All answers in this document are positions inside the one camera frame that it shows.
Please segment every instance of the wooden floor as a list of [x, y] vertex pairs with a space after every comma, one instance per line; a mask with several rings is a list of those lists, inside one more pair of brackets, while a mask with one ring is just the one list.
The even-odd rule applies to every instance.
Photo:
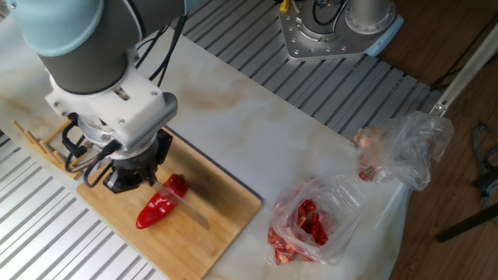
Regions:
[[[395, 0], [405, 25], [382, 58], [425, 83], [443, 75], [498, 12], [498, 0]], [[446, 243], [435, 236], [482, 209], [472, 132], [479, 121], [498, 130], [498, 62], [484, 69], [451, 105], [455, 136], [433, 173], [413, 193], [403, 244], [391, 279], [498, 279], [498, 223], [488, 222]], [[483, 150], [498, 146], [485, 138]]]

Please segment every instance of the knife blade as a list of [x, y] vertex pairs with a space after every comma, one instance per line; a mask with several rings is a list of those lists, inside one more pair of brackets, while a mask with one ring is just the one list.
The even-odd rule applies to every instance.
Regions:
[[199, 225], [209, 231], [208, 219], [203, 214], [195, 210], [192, 206], [190, 206], [183, 198], [179, 197], [167, 187], [164, 187], [158, 181], [154, 183], [153, 189], [154, 191], [161, 194], [164, 198], [169, 200], [171, 203], [173, 203], [176, 208], [180, 209], [183, 213], [187, 214], [191, 219], [193, 219]]

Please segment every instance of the white tabletop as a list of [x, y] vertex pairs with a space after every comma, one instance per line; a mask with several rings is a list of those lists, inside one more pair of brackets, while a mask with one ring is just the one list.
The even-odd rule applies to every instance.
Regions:
[[[167, 52], [162, 36], [140, 68], [149, 75]], [[293, 181], [335, 173], [355, 176], [356, 150], [349, 141], [250, 80], [186, 38], [181, 38], [162, 88], [178, 98], [168, 124], [263, 198], [263, 208], [223, 255], [207, 279], [383, 279], [398, 256], [409, 191], [399, 182], [364, 184], [369, 205], [344, 257], [336, 266], [265, 262], [269, 215], [277, 194]], [[16, 119], [40, 137], [64, 120], [44, 101], [50, 92], [40, 60], [7, 19], [0, 25], [0, 129], [26, 147], [9, 123]], [[71, 180], [25, 149], [66, 188]]]

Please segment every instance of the plastic bag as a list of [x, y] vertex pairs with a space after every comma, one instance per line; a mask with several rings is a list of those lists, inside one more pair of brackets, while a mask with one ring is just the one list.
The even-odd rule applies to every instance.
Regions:
[[430, 182], [432, 161], [441, 158], [453, 135], [450, 120], [418, 111], [360, 130], [353, 140], [359, 177], [378, 183], [397, 178], [421, 191]]
[[337, 264], [363, 217], [365, 202], [354, 177], [314, 178], [285, 189], [272, 211], [268, 243], [273, 250], [267, 260]]

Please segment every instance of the red pepper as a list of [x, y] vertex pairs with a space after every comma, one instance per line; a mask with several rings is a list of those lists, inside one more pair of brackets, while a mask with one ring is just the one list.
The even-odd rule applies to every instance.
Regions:
[[[163, 187], [169, 188], [181, 198], [185, 196], [188, 190], [185, 176], [178, 174], [171, 174], [170, 178], [163, 184]], [[170, 214], [173, 209], [173, 203], [159, 193], [154, 194], [137, 218], [137, 229], [144, 229], [157, 223]]]

